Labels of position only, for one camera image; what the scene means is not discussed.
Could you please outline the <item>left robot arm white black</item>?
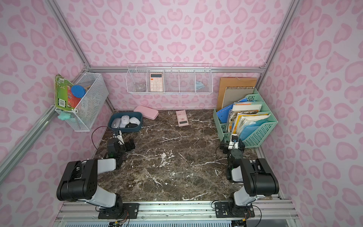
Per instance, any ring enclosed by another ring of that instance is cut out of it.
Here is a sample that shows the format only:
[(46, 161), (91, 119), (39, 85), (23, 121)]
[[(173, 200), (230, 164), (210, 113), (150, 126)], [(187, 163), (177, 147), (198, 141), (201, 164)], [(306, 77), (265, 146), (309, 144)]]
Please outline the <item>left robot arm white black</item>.
[(123, 212), (121, 196), (98, 185), (98, 176), (121, 167), (126, 152), (136, 148), (133, 139), (122, 142), (118, 137), (107, 142), (105, 159), (69, 162), (64, 170), (56, 197), (60, 201), (85, 202), (100, 212)]

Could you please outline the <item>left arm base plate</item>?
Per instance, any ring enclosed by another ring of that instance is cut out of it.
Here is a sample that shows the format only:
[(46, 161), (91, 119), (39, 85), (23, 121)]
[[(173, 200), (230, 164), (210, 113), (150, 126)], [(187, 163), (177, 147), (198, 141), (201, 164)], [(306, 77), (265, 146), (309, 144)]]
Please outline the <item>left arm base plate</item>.
[(98, 219), (136, 219), (139, 212), (139, 203), (124, 203), (122, 206), (101, 208)]

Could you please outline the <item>dark teal storage box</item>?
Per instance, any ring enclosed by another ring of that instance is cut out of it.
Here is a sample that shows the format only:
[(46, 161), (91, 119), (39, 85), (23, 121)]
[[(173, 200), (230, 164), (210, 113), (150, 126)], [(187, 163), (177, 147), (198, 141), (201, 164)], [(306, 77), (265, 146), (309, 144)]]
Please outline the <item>dark teal storage box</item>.
[(108, 127), (115, 132), (138, 132), (142, 123), (143, 115), (140, 112), (118, 112), (111, 116)]

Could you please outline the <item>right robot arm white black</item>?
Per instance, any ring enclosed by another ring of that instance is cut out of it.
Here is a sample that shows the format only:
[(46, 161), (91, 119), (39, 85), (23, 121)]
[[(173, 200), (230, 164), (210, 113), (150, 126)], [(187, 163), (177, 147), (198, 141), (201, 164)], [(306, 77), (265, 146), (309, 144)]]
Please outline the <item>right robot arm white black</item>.
[(222, 142), (219, 148), (227, 155), (227, 180), (243, 184), (229, 199), (228, 205), (232, 210), (247, 208), (259, 198), (279, 193), (278, 180), (266, 159), (244, 158), (242, 142), (231, 145)]

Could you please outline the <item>white slim mouse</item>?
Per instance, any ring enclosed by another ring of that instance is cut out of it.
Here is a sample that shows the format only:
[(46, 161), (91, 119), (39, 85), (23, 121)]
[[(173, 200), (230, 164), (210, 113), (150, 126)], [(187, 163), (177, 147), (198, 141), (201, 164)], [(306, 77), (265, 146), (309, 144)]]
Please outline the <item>white slim mouse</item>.
[(130, 122), (130, 116), (129, 115), (123, 115), (121, 117), (121, 119), (122, 119), (122, 121), (121, 121), (121, 124), (120, 124), (120, 128), (125, 128), (125, 126), (127, 124), (129, 124), (129, 122)]

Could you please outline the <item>white round mouse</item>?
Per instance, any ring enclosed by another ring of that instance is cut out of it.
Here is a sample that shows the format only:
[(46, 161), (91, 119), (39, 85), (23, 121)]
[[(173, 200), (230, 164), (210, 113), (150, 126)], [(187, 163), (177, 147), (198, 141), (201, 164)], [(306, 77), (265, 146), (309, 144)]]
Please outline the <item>white round mouse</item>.
[(130, 123), (140, 125), (140, 120), (137, 117), (131, 117), (130, 118)]

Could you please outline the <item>silver grey mouse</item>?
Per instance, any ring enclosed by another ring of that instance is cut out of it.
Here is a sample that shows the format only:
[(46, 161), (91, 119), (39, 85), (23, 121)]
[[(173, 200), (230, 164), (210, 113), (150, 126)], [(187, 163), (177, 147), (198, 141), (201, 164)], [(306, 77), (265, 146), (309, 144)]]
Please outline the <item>silver grey mouse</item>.
[(114, 118), (114, 120), (112, 121), (112, 123), (111, 123), (111, 128), (112, 129), (117, 129), (117, 128), (119, 128), (120, 127), (120, 124), (121, 124), (121, 121), (122, 121), (122, 119), (120, 118), (120, 117), (118, 117), (118, 118)]

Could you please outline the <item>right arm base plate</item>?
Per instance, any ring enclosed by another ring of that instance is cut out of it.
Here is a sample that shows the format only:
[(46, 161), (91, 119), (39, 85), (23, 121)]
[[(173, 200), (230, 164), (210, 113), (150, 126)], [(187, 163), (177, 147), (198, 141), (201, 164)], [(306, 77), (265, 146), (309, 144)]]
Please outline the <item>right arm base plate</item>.
[(215, 202), (212, 204), (217, 218), (254, 218), (255, 213), (252, 206), (236, 206), (227, 202)]

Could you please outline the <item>black mouse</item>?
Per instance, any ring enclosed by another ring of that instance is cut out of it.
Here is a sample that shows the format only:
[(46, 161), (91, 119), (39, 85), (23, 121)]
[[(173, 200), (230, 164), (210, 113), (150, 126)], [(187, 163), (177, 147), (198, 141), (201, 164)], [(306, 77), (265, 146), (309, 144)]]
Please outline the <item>black mouse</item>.
[(125, 126), (126, 128), (136, 128), (138, 127), (138, 124), (132, 124), (132, 123), (129, 123)]

